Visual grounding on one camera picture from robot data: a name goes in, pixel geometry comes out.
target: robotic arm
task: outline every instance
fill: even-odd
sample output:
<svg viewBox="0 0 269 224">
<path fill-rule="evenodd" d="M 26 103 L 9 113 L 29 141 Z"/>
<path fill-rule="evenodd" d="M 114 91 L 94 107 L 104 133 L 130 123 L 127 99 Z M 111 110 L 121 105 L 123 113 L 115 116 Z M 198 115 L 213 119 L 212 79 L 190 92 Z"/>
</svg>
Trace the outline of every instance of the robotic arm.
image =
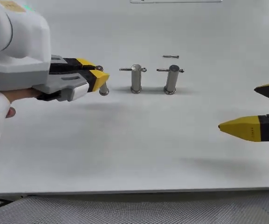
<svg viewBox="0 0 269 224">
<path fill-rule="evenodd" d="M 15 1 L 0 0 L 0 91 L 34 88 L 42 92 L 39 100 L 73 101 L 108 78 L 84 59 L 51 55 L 46 20 Z"/>
<path fill-rule="evenodd" d="M 269 98 L 269 84 L 255 88 L 255 92 Z M 220 124 L 222 132 L 247 141 L 269 141 L 269 114 L 241 117 Z"/>
</svg>

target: white table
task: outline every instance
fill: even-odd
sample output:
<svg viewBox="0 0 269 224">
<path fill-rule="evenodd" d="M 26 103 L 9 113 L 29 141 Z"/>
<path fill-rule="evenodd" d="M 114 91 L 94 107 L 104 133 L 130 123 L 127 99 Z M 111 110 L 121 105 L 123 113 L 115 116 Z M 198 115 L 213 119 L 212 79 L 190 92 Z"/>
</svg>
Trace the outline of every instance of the white table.
<svg viewBox="0 0 269 224">
<path fill-rule="evenodd" d="M 50 23 L 53 54 L 102 65 L 110 94 L 15 103 L 0 141 L 0 194 L 269 188 L 269 143 L 218 129 L 269 113 L 253 91 L 269 83 L 269 1 L 74 2 L 32 1 Z M 138 95 L 119 71 L 134 63 L 148 69 Z M 168 96 L 156 69 L 171 64 L 186 71 Z"/>
</svg>

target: mesh surface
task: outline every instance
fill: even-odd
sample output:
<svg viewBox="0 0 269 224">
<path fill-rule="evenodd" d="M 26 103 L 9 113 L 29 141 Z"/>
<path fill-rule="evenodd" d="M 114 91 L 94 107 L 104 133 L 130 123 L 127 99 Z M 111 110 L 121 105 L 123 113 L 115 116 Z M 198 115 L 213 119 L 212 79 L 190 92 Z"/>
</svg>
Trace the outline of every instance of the mesh surface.
<svg viewBox="0 0 269 224">
<path fill-rule="evenodd" d="M 0 208 L 0 224 L 269 224 L 269 192 L 170 201 L 27 197 Z"/>
</svg>

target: human hand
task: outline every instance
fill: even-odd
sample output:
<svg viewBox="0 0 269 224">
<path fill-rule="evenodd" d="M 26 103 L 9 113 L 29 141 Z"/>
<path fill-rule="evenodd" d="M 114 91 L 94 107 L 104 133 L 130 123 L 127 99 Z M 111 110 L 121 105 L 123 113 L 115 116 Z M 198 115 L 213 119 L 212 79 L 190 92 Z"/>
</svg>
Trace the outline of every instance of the human hand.
<svg viewBox="0 0 269 224">
<path fill-rule="evenodd" d="M 9 100 L 10 103 L 18 99 L 33 98 L 39 96 L 41 93 L 35 89 L 24 89 L 24 90 L 12 90 L 12 91 L 1 91 L 2 94 Z M 16 110 L 10 107 L 6 118 L 12 118 L 16 114 Z"/>
</svg>

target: metal rod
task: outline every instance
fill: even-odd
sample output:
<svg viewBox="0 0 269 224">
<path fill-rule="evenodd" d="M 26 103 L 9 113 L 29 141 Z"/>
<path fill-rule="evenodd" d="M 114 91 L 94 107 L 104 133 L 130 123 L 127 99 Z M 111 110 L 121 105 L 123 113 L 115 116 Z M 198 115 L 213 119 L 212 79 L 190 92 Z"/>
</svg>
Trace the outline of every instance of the metal rod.
<svg viewBox="0 0 269 224">
<path fill-rule="evenodd" d="M 132 71 L 132 68 L 121 68 L 120 71 Z"/>
<path fill-rule="evenodd" d="M 179 55 L 177 55 L 177 56 L 173 56 L 173 55 L 163 55 L 163 57 L 180 58 Z"/>
<path fill-rule="evenodd" d="M 169 71 L 168 69 L 157 69 L 157 71 Z"/>
<path fill-rule="evenodd" d="M 180 69 L 179 66 L 177 65 L 171 65 L 169 69 L 157 69 L 157 71 L 167 71 L 167 80 L 166 80 L 166 85 L 164 87 L 164 93 L 167 95 L 172 95 L 174 94 L 177 89 L 176 89 L 176 84 L 178 80 L 178 75 L 179 72 L 184 72 L 184 69 Z"/>
<path fill-rule="evenodd" d="M 103 71 L 103 67 L 101 65 L 97 65 L 95 67 L 98 71 Z M 106 82 L 100 87 L 99 94 L 101 96 L 107 96 L 110 93 L 110 90 L 107 88 Z"/>
<path fill-rule="evenodd" d="M 107 96 L 110 93 L 110 90 L 107 88 L 106 82 L 100 87 L 99 94 L 101 96 Z"/>
<path fill-rule="evenodd" d="M 120 71 L 131 71 L 131 87 L 132 93 L 138 94 L 142 91 L 141 79 L 142 72 L 146 72 L 146 68 L 142 68 L 139 64 L 134 64 L 131 68 L 121 68 Z"/>
</svg>

